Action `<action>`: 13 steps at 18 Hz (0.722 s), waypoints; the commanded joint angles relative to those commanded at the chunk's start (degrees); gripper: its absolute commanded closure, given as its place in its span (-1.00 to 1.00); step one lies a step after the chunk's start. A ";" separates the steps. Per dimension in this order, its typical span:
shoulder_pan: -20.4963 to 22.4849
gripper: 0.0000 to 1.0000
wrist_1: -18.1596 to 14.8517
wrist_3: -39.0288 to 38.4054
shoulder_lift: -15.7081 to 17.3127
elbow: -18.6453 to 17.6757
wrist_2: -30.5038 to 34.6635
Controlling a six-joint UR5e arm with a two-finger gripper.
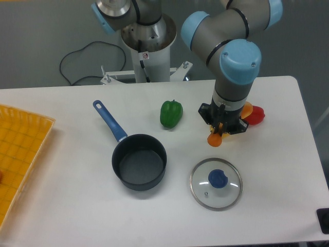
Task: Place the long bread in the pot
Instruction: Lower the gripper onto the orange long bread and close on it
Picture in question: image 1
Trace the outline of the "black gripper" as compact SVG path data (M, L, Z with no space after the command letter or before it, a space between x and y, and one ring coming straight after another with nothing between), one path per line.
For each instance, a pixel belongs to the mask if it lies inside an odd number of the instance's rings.
M217 106L214 102L202 103L198 113L206 124L213 127L213 133L221 137L227 137L227 133L234 135L246 132L249 123L241 119L242 108L234 111L226 108L224 104Z

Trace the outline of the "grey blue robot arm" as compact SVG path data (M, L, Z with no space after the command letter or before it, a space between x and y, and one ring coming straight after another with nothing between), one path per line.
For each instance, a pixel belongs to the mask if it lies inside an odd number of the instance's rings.
M203 11L191 14L180 35L216 77L211 103L200 106L200 116L213 133L234 135L248 128L242 109L262 59L248 37L277 23L283 4L226 1L225 6L216 16ZM173 20L162 12L160 1L95 1L91 7L106 33L121 33L131 51L136 82L170 79L170 47L177 31Z

